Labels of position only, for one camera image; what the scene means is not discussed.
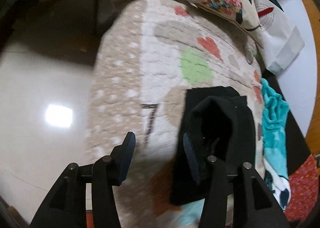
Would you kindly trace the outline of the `black pants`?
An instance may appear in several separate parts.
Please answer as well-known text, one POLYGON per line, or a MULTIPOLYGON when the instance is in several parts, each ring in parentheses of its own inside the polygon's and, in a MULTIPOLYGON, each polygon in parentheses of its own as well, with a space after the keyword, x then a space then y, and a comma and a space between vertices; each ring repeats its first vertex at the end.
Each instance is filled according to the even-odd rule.
POLYGON ((246 96, 223 86, 187 90, 170 203, 180 206, 205 198, 210 155, 225 162, 228 173, 244 162, 254 164, 255 143, 255 124, 246 96))

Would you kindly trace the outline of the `red patterned cloth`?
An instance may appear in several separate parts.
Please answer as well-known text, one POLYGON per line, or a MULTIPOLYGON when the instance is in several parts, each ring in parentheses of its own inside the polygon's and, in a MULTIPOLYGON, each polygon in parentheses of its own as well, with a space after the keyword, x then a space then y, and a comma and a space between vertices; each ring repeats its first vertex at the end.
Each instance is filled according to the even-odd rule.
POLYGON ((291 199, 284 213, 289 222, 304 221, 318 199, 319 179, 316 161, 309 155, 305 162, 289 176, 291 199))

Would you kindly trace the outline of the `turquoise fleece blanket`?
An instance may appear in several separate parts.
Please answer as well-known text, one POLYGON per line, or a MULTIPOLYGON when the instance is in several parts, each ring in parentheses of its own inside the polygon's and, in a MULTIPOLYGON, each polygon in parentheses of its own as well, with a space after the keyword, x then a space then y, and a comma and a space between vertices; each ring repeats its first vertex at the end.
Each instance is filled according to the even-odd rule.
POLYGON ((272 192, 282 210, 291 199, 291 188, 287 170, 286 121, 289 104, 261 79, 264 109, 262 114, 264 182, 272 192))

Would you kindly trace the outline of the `white paper shopping bag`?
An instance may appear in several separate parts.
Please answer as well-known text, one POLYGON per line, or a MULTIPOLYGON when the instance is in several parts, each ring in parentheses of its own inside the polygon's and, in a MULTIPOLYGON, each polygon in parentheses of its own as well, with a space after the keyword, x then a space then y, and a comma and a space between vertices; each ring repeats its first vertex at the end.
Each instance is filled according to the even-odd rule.
POLYGON ((297 58, 305 42, 277 0, 254 0, 260 27, 255 31, 265 68, 280 75, 297 58))

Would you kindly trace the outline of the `heart patterned quilt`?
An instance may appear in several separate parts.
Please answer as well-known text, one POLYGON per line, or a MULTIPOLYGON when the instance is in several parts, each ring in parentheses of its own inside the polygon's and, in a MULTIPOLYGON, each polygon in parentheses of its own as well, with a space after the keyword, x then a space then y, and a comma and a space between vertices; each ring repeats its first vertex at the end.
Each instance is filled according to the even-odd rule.
POLYGON ((173 159, 193 88, 230 86, 253 114, 255 167, 264 173, 260 66, 254 41, 187 0, 99 0, 106 27, 95 62, 86 131, 91 161, 128 132, 136 149, 126 180, 114 188, 122 227, 197 227, 202 203, 169 204, 173 159))

